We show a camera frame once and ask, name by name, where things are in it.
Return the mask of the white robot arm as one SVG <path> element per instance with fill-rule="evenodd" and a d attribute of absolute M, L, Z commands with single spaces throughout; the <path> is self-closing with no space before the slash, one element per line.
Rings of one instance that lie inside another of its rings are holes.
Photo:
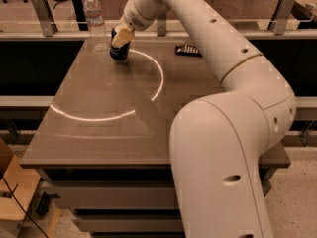
<path fill-rule="evenodd" d="M 205 58 L 222 93 L 175 116 L 169 154 L 186 238 L 273 238 L 260 156 L 291 127 L 293 90 L 271 62 L 204 0 L 129 0 L 113 41 L 146 29 L 170 8 Z"/>

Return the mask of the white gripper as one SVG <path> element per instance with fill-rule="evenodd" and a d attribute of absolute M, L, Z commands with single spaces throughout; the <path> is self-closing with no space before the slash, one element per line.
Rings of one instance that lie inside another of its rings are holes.
<path fill-rule="evenodd" d="M 117 28 L 111 41 L 114 48 L 122 48 L 134 37 L 132 29 L 143 31 L 165 10 L 160 0 L 128 0 L 120 24 L 127 28 Z"/>

